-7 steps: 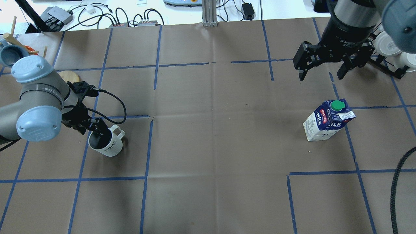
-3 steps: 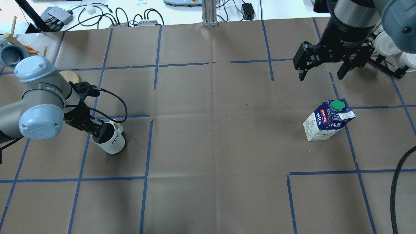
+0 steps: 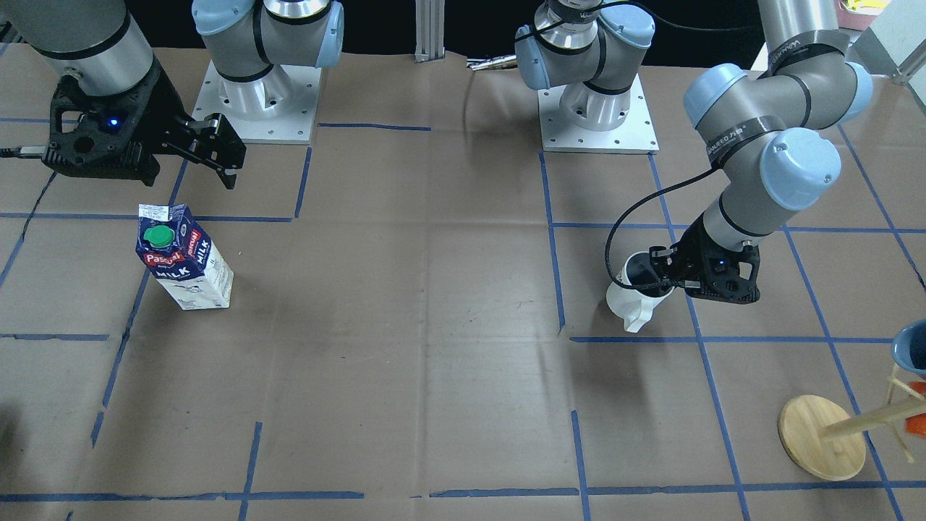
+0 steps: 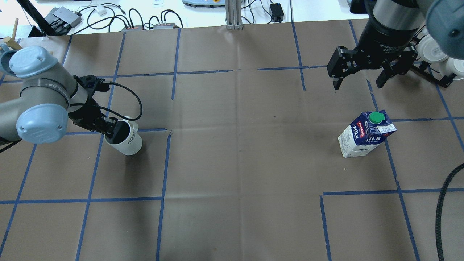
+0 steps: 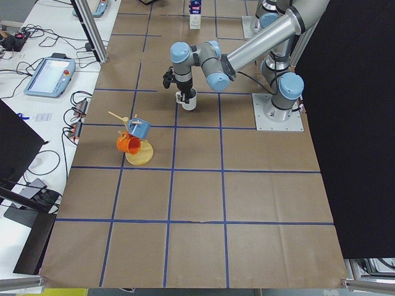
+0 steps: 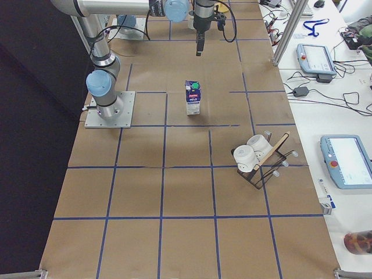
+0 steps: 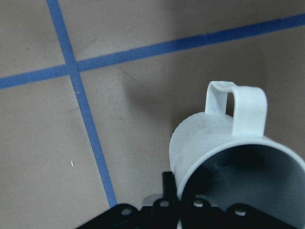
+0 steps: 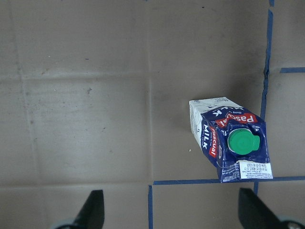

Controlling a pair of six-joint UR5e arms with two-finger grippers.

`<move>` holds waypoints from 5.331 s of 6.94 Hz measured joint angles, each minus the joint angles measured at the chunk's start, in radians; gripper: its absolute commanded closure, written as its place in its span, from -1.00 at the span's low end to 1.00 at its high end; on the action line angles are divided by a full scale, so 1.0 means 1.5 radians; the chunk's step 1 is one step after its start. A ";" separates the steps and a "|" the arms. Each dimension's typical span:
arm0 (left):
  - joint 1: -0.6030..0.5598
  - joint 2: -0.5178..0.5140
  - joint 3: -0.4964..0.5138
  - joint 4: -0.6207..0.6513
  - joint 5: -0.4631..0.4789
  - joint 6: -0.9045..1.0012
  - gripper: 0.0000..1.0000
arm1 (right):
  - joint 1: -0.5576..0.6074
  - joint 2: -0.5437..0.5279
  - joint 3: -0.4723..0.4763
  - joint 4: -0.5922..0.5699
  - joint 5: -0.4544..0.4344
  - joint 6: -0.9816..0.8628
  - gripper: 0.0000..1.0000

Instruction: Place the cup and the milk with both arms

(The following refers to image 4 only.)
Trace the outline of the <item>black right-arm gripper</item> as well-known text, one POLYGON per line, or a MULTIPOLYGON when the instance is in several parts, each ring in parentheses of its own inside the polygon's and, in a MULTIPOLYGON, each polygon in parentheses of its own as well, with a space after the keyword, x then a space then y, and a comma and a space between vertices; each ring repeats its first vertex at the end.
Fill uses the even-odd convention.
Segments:
POLYGON ((340 89, 343 79, 359 70, 383 68, 376 79, 379 89, 394 76, 406 75, 417 57, 417 52, 410 48, 416 31, 417 28, 395 30, 368 20, 356 47, 350 50, 338 46, 327 64, 334 89, 340 89))

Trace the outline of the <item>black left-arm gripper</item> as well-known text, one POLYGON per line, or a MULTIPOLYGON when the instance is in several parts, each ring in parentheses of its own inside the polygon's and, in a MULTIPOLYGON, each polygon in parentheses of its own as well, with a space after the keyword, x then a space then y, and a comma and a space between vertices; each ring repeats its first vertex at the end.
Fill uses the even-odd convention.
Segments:
POLYGON ((93 99, 96 91, 109 91, 109 84, 105 83, 104 79, 97 78, 94 75, 82 77, 73 75, 73 78, 78 84, 78 90, 83 90, 86 97, 83 102, 70 102, 70 108, 76 107, 76 110, 68 113, 69 118, 73 124, 83 129, 112 138, 118 119, 106 117, 101 112, 101 106, 93 99))

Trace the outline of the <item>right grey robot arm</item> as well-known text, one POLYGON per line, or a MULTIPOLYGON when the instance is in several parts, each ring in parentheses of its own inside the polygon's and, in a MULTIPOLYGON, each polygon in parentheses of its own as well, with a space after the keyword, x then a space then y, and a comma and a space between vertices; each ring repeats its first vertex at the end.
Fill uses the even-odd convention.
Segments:
POLYGON ((426 73, 430 62, 424 57, 421 66, 414 66, 419 51, 413 43, 424 42, 424 38, 416 37, 424 25, 445 55, 463 59, 462 0, 350 0, 348 3, 351 13, 367 14, 369 18, 355 49, 338 46, 327 64, 336 90, 343 79, 360 70, 382 69, 376 80, 378 88, 409 70, 444 88, 458 79, 456 72, 442 79, 426 73))

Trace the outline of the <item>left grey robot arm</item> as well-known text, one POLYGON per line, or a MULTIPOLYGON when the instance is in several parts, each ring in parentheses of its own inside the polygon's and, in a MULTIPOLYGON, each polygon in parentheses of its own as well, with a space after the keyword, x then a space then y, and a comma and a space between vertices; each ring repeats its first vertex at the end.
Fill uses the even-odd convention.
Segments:
POLYGON ((44 144, 60 140, 68 120, 91 132, 113 136, 117 119, 106 117, 93 99, 109 91, 94 75, 71 75, 41 46, 1 51, 1 71, 22 81, 19 97, 1 103, 1 145, 21 140, 44 144))

